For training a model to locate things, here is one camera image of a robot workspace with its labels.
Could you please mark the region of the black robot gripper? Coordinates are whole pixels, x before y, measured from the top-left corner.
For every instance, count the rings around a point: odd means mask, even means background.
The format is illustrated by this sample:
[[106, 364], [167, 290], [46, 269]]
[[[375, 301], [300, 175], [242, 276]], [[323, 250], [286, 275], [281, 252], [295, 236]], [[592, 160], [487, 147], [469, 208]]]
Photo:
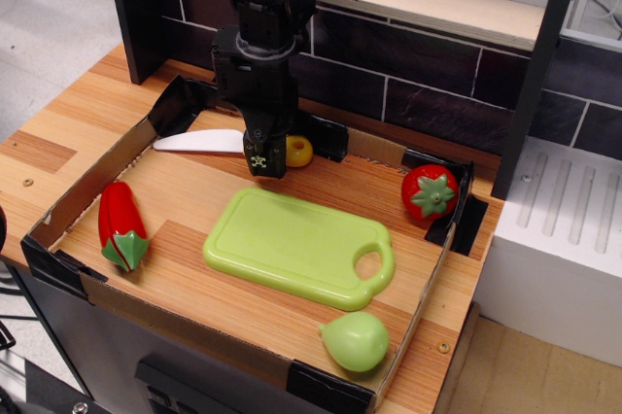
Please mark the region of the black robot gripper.
[[[237, 27], [219, 30], [211, 55], [219, 97], [243, 116], [243, 153], [253, 176], [285, 176], [286, 135], [294, 126], [297, 82], [292, 76], [290, 44], [266, 49], [245, 41]], [[253, 142], [266, 142], [266, 157]]]

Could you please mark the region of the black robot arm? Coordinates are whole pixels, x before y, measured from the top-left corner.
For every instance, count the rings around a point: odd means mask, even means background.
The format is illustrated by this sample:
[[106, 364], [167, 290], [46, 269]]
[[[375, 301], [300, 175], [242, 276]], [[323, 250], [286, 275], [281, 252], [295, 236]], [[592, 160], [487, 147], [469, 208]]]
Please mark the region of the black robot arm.
[[229, 0], [238, 17], [220, 29], [211, 55], [222, 100], [246, 124], [243, 153], [254, 176], [282, 178], [298, 85], [289, 59], [309, 40], [316, 0]]

